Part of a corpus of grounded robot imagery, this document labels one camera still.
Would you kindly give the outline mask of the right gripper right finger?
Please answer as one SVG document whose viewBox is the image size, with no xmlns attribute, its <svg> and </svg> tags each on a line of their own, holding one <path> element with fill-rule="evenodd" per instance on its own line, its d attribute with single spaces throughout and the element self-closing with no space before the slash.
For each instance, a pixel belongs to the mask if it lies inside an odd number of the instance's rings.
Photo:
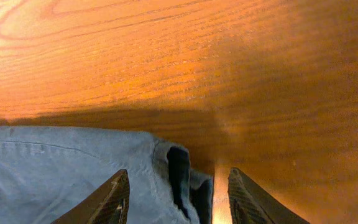
<svg viewBox="0 0 358 224">
<path fill-rule="evenodd" d="M 309 224 L 236 167 L 230 170 L 228 195 L 233 224 Z"/>
</svg>

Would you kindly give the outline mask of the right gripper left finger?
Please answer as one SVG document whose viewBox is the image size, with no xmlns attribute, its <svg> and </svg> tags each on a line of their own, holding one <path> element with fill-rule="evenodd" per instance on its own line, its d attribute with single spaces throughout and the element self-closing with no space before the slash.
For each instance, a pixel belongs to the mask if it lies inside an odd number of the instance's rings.
<svg viewBox="0 0 358 224">
<path fill-rule="evenodd" d="M 52 224 L 126 224 L 129 196 L 128 173 L 121 169 Z"/>
</svg>

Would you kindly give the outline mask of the blue denim shorts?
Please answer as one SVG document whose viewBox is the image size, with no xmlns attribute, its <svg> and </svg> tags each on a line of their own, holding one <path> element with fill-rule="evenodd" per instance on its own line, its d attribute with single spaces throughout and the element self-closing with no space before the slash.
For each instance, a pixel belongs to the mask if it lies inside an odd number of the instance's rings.
<svg viewBox="0 0 358 224">
<path fill-rule="evenodd" d="M 0 126 L 0 223 L 50 223 L 125 169 L 129 223 L 210 223 L 213 178 L 145 132 Z"/>
</svg>

